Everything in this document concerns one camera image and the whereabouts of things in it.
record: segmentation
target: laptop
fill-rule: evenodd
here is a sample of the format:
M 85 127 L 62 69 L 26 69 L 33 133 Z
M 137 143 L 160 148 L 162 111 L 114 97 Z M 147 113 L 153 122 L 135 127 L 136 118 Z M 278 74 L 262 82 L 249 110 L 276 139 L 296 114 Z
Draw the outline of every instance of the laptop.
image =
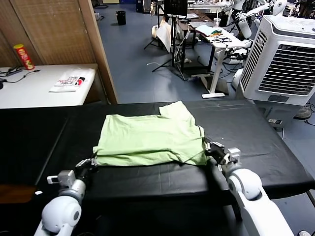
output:
M 209 26 L 209 27 L 213 27 L 214 24 L 213 22 L 206 22 L 206 21 L 202 21 L 202 22 L 190 22 L 189 23 L 191 25 L 191 27 L 193 28 L 197 28 L 199 26 Z

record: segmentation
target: light green t-shirt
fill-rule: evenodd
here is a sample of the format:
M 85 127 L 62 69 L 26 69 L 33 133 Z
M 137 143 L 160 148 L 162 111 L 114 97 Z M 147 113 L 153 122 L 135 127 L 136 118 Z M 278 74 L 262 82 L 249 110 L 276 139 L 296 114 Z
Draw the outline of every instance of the light green t-shirt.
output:
M 141 166 L 179 161 L 206 165 L 204 130 L 178 101 L 159 107 L 161 115 L 107 115 L 98 145 L 99 165 Z

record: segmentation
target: t-shirt sleeve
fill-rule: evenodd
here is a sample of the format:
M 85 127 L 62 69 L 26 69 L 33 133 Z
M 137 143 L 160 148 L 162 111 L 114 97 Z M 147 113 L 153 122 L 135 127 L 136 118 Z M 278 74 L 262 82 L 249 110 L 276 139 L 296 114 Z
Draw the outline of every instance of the t-shirt sleeve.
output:
M 186 106 L 183 104 L 182 101 L 174 102 L 170 105 L 159 107 L 159 112 L 164 117 L 190 121 L 192 124 L 195 124 L 194 117 L 187 110 Z

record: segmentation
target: pringles can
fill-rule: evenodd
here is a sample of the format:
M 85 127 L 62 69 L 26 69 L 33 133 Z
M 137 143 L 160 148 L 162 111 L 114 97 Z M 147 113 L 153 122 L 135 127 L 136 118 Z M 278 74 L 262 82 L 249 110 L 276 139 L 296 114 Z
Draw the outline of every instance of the pringles can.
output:
M 19 57 L 21 58 L 26 70 L 33 70 L 35 66 L 33 65 L 29 55 L 27 54 L 23 44 L 17 44 L 13 46 Z

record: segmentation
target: floor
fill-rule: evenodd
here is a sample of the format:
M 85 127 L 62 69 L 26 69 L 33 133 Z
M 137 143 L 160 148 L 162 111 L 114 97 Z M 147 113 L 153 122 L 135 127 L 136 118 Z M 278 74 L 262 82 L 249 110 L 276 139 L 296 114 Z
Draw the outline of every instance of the floor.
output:
M 126 11 L 125 26 L 117 24 L 118 10 Z M 150 62 L 164 63 L 170 58 L 165 50 L 154 46 L 143 50 L 151 40 L 152 26 L 157 24 L 156 16 L 137 13 L 134 5 L 110 5 L 107 9 L 97 9 L 96 12 L 105 17 L 98 25 L 120 103 L 202 100 L 201 95 L 206 90 L 199 80 L 184 82 L 168 68 L 152 73 L 157 64 L 147 65 Z M 198 44 L 195 51 L 187 51 L 187 57 L 196 60 L 200 56 L 200 60 L 206 64 L 211 47 L 206 43 Z M 232 76 L 230 74 L 225 79 L 231 82 Z M 234 90 L 230 87 L 229 91 L 230 96 L 224 99 L 233 99 Z M 315 123 L 315 116 L 309 121 Z M 284 129 L 283 140 L 315 177 L 315 127 L 293 120 Z M 315 209 L 306 194 L 274 202 L 295 234 L 300 230 L 310 233 L 315 230 Z M 237 232 L 237 235 L 247 235 L 243 225 L 238 226 Z

